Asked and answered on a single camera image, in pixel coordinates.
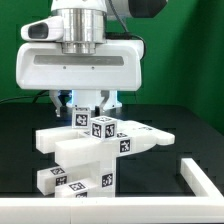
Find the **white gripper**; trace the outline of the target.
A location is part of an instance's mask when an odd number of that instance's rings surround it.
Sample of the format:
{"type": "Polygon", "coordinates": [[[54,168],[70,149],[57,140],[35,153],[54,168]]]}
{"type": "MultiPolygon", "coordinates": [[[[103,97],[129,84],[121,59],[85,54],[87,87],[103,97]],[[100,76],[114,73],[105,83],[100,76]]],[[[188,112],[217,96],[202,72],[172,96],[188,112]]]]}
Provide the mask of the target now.
{"type": "Polygon", "coordinates": [[[22,89],[50,90],[49,97],[61,116],[60,90],[101,90],[95,114],[101,115],[108,90],[135,91],[142,83],[140,40],[108,40],[92,55],[64,54],[59,43],[26,43],[17,54],[16,82],[22,89]]]}

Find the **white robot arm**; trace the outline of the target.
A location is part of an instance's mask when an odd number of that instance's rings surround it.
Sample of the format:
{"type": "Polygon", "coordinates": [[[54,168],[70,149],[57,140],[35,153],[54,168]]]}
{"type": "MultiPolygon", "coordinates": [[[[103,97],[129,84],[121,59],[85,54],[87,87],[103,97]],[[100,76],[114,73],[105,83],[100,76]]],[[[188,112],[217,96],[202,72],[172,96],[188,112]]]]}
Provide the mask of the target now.
{"type": "Polygon", "coordinates": [[[51,16],[21,28],[25,43],[16,61],[16,82],[23,89],[47,90],[57,108],[59,94],[71,93],[67,106],[110,110],[119,91],[142,83],[144,40],[109,33],[106,22],[153,18],[168,0],[53,0],[51,16]]]}

